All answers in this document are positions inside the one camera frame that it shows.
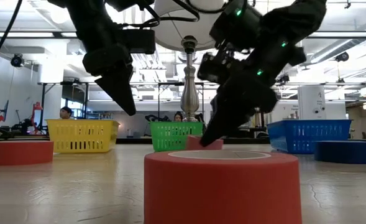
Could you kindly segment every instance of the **red cylinder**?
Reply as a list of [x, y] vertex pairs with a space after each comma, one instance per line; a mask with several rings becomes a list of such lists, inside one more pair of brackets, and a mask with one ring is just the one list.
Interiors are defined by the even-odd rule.
[[301, 224], [295, 156], [158, 152], [144, 169], [145, 224]]
[[221, 150], [224, 141], [222, 139], [217, 139], [206, 147], [203, 147], [200, 142], [201, 137], [189, 135], [187, 137], [185, 150]]
[[52, 141], [0, 141], [0, 166], [53, 161]]

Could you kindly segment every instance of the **yellow basket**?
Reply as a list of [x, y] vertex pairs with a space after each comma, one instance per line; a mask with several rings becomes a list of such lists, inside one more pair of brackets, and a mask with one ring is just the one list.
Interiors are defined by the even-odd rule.
[[54, 152], [108, 152], [116, 145], [119, 123], [111, 120], [48, 119]]

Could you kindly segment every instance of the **green basket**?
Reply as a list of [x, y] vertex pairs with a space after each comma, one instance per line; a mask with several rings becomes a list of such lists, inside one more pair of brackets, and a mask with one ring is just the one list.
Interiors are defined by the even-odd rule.
[[155, 152], [184, 150], [188, 135], [202, 136], [202, 122], [150, 122]]

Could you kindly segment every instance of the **person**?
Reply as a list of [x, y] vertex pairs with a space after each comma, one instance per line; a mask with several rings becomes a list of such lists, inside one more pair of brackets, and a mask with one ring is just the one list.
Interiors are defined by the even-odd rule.
[[175, 121], [182, 122], [183, 121], [183, 114], [179, 111], [175, 113]]
[[202, 122], [203, 123], [203, 125], [202, 125], [202, 133], [205, 133], [205, 131], [206, 131], [206, 123], [205, 123], [205, 121], [203, 119], [203, 114], [200, 113], [200, 114], [195, 115], [195, 119], [198, 122]]
[[63, 108], [61, 108], [61, 110], [60, 110], [61, 119], [71, 119], [71, 115], [72, 115], [71, 108], [69, 108], [67, 106], [64, 106]]

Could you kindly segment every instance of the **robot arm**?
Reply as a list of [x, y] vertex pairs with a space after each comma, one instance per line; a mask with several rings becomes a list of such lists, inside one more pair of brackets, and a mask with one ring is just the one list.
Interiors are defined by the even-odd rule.
[[[219, 52], [206, 54], [198, 70], [198, 78], [220, 84], [204, 146], [246, 123], [255, 108], [272, 111], [277, 96], [270, 87], [286, 64], [306, 61], [295, 45], [319, 29], [326, 13], [326, 0], [297, 0], [264, 16], [244, 2], [230, 3], [215, 22], [210, 35]], [[249, 49], [245, 60], [233, 58], [235, 51]]]
[[88, 73], [101, 76], [95, 82], [129, 115], [135, 114], [130, 79], [130, 54], [153, 54], [155, 34], [148, 29], [123, 29], [108, 16], [105, 2], [118, 11], [138, 4], [145, 8], [154, 0], [48, 0], [66, 7], [87, 54], [83, 65]]

